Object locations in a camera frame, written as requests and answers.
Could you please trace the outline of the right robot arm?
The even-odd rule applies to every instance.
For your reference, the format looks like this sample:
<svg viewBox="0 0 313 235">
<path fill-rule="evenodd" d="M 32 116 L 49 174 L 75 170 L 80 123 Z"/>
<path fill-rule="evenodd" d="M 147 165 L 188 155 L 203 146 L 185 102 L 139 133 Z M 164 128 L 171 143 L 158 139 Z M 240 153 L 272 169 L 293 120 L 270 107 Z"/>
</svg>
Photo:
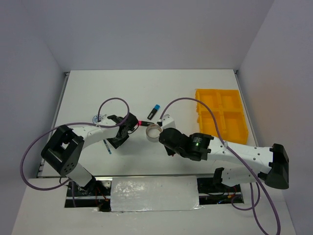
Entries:
<svg viewBox="0 0 313 235">
<path fill-rule="evenodd" d="M 178 154 L 193 161 L 218 160 L 238 164 L 238 167 L 215 169 L 213 188 L 217 191 L 259 181 L 275 189 L 289 188 L 289 158 L 281 144 L 253 147 L 221 142 L 217 137 L 202 133 L 187 136 L 175 128 L 163 130 L 158 139 L 169 156 Z"/>
</svg>

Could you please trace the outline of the blue pen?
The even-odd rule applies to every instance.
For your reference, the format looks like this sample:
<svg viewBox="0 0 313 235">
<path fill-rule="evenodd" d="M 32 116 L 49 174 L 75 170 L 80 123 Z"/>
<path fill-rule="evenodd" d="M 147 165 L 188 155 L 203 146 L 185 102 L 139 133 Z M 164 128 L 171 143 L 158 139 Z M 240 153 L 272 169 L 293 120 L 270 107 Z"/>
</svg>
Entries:
<svg viewBox="0 0 313 235">
<path fill-rule="evenodd" d="M 110 147 L 109 147 L 109 145 L 107 144 L 106 140 L 103 140 L 103 142 L 104 142 L 104 145 L 105 145 L 105 147 L 106 147 L 108 153 L 109 153 L 109 154 L 112 154 L 112 152 L 111 152 L 111 150 L 110 150 Z"/>
</svg>

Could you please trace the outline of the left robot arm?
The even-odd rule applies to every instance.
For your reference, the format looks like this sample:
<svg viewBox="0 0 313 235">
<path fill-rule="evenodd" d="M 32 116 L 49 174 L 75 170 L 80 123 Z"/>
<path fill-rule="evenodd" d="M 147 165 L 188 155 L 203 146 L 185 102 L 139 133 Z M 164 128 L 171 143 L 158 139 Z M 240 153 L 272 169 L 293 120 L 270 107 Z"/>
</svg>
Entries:
<svg viewBox="0 0 313 235">
<path fill-rule="evenodd" d="M 73 180 L 84 195 L 91 195 L 101 184 L 78 163 L 81 152 L 103 140 L 107 140 L 115 149 L 121 146 L 129 138 L 129 132 L 138 125 L 138 119 L 131 113 L 124 123 L 115 126 L 122 120 L 116 115 L 104 115 L 94 126 L 69 128 L 62 125 L 51 136 L 41 156 L 60 176 Z"/>
</svg>

